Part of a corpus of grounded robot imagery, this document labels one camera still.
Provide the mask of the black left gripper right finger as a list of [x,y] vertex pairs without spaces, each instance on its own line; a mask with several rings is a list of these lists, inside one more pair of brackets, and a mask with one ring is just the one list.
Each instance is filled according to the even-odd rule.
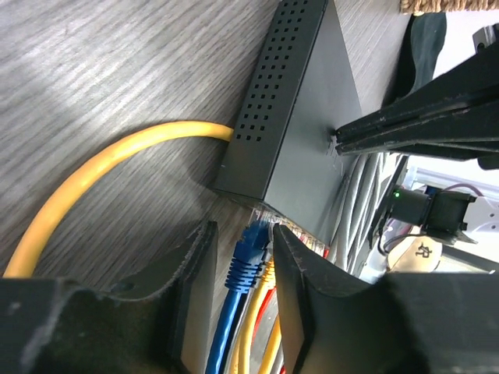
[[273,236],[287,372],[497,372],[497,275],[389,273],[368,284],[287,227]]

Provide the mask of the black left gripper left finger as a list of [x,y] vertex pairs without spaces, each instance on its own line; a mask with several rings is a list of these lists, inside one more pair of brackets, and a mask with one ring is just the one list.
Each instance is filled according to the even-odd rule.
[[202,373],[217,250],[208,221],[109,292],[61,277],[2,279],[2,372]]

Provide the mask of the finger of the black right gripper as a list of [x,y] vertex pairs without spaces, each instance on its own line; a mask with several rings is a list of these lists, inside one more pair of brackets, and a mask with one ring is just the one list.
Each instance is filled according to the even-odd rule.
[[398,152],[418,156],[472,160],[498,155],[497,128],[409,128],[337,131],[344,155]]
[[472,56],[414,93],[339,130],[489,128],[494,123],[494,102],[483,100],[485,62]]

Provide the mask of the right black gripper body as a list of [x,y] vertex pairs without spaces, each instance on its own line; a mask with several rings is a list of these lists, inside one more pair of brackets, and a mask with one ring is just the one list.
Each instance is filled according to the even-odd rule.
[[486,68],[480,74],[484,75],[487,85],[483,84],[483,100],[488,103],[494,102],[493,109],[496,110],[494,123],[489,124],[490,135],[487,141],[493,145],[487,146],[489,156],[480,156],[479,165],[483,170],[498,169],[498,23],[485,26],[476,31],[473,36],[473,43],[476,50],[476,56],[481,62],[485,62]]

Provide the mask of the black network switch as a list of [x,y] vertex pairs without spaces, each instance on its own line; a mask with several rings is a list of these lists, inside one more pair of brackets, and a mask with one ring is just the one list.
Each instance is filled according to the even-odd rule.
[[335,4],[280,2],[214,190],[328,243],[352,165],[336,152],[334,132],[361,114]]

